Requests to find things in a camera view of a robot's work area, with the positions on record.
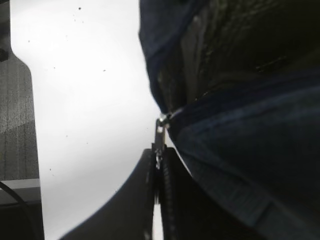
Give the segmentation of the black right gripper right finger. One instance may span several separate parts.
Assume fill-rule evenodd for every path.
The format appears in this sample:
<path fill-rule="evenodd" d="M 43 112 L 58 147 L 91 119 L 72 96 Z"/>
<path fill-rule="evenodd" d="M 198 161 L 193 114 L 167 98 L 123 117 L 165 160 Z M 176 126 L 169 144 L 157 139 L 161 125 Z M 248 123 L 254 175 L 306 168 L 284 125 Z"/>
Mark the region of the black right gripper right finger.
<path fill-rule="evenodd" d="M 165 240 L 253 240 L 255 231 L 222 209 L 200 188 L 176 150 L 165 149 L 159 170 Z"/>

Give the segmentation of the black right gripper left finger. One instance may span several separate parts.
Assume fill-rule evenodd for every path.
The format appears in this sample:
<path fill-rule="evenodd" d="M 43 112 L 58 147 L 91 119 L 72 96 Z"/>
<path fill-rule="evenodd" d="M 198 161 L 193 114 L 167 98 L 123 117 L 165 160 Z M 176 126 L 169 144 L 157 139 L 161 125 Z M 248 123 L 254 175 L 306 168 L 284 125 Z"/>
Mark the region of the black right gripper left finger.
<path fill-rule="evenodd" d="M 145 149 L 134 170 L 97 212 L 62 237 L 64 240 L 151 240 L 156 160 Z"/>

